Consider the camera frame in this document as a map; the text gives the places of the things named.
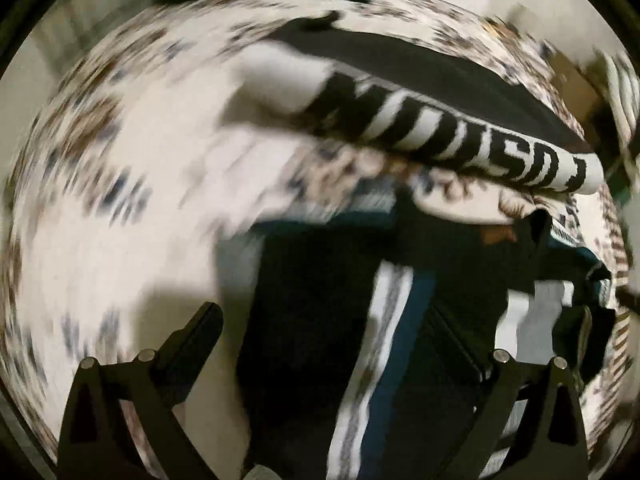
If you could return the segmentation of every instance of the metal screw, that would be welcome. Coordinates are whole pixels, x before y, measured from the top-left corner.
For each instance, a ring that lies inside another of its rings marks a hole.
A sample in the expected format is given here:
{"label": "metal screw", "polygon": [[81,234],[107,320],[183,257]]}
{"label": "metal screw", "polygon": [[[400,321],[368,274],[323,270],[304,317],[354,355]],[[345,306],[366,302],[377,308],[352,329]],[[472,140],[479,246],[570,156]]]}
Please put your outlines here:
{"label": "metal screw", "polygon": [[494,350],[494,359],[499,363],[505,363],[510,358],[511,356],[509,355],[509,352],[507,352],[506,350],[502,350],[501,348]]}
{"label": "metal screw", "polygon": [[151,348],[147,348],[140,351],[140,353],[138,354],[138,361],[148,363],[149,361],[153,361],[154,357],[156,357],[156,351],[152,350]]}
{"label": "metal screw", "polygon": [[564,358],[561,358],[560,356],[554,357],[554,364],[561,370],[564,370],[568,366]]}
{"label": "metal screw", "polygon": [[85,357],[84,359],[82,359],[82,361],[80,361],[80,367],[84,368],[84,370],[88,370],[93,365],[95,365],[95,358],[93,357]]}

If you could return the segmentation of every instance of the black bracket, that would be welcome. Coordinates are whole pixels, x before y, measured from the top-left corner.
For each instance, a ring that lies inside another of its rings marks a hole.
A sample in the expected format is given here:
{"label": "black bracket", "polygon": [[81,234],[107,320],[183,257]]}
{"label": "black bracket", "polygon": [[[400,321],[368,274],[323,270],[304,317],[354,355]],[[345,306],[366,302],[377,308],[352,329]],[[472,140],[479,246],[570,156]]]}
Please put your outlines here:
{"label": "black bracket", "polygon": [[218,480],[185,435],[171,408],[184,402],[222,334],[222,310],[205,303],[157,351],[129,363],[80,363],[58,447],[59,480],[154,480],[140,459],[120,400],[130,400],[164,472],[172,480]]}
{"label": "black bracket", "polygon": [[492,480],[586,480],[588,456],[580,402],[566,361],[516,362],[505,350],[492,354],[491,394],[462,444],[436,476],[477,480],[516,400],[527,405],[507,457]]}

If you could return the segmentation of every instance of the bed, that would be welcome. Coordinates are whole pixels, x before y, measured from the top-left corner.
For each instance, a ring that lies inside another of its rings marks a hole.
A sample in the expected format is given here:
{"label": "bed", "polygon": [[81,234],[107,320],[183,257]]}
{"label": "bed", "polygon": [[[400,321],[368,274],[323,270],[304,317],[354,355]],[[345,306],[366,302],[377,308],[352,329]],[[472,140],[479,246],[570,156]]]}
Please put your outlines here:
{"label": "bed", "polygon": [[[0,371],[52,459],[81,359],[110,364],[157,348],[213,300],[224,307],[225,332],[178,416],[216,474],[237,478],[248,429],[234,363],[255,277],[228,271],[256,251],[238,235],[292,205],[339,210],[362,178],[408,184],[420,208],[463,222],[508,223],[544,208],[598,255],[616,285],[625,283],[607,186],[587,196],[521,192],[327,145],[237,99],[244,46],[329,10],[342,12],[343,28],[466,57],[521,83],[582,135],[532,45],[439,0],[200,0],[144,10],[63,77],[34,118],[6,190]],[[629,314],[613,293],[609,306],[618,316],[605,366],[581,399],[590,450],[617,406],[626,364]],[[124,410],[142,433],[133,408]],[[148,447],[143,458],[154,467]]]}

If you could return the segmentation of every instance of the patterned blanket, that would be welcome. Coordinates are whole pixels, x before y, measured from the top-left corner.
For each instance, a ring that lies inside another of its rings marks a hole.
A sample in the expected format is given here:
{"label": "patterned blanket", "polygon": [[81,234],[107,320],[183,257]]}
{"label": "patterned blanket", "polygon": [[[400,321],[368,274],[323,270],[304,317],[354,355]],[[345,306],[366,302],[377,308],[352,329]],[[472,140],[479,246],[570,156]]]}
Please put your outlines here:
{"label": "patterned blanket", "polygon": [[[180,419],[223,480],[237,478],[248,430],[234,380],[254,276],[242,233],[296,209],[326,217],[363,182],[407,184],[424,211],[504,222],[548,210],[612,270],[627,264],[606,186],[590,196],[518,192],[372,149],[305,137],[242,99],[236,54],[298,16],[340,10],[340,26],[465,57],[523,84],[582,134],[526,43],[437,0],[201,0],[148,9],[105,37],[34,118],[6,196],[0,262],[0,374],[52,458],[79,361],[156,348],[203,301],[225,333]],[[610,307],[617,308],[614,298]],[[590,448],[617,406],[628,314],[618,311],[606,366],[582,409]],[[158,471],[123,405],[143,459]]]}

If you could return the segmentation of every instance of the blue stripe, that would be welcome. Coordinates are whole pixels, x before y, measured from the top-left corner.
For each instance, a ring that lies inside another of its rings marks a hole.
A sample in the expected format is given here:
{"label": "blue stripe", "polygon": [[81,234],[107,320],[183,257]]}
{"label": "blue stripe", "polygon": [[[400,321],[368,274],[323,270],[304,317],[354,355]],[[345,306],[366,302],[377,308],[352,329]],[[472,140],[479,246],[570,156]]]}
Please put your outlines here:
{"label": "blue stripe", "polygon": [[556,238],[553,238],[552,236],[549,237],[548,245],[552,249],[568,249],[571,251],[575,251],[576,253],[580,254],[580,256],[583,257],[585,260],[587,260],[589,263],[596,264],[600,261],[600,259],[596,256],[596,254],[594,254],[593,251],[591,251],[589,248],[585,246],[573,247],[571,245],[565,244],[560,240],[557,240]]}
{"label": "blue stripe", "polygon": [[406,374],[422,318],[433,297],[435,283],[432,274],[414,274],[411,292],[396,327],[385,371],[369,402],[369,423],[360,448],[360,480],[380,478],[386,433],[393,416],[394,396]]}

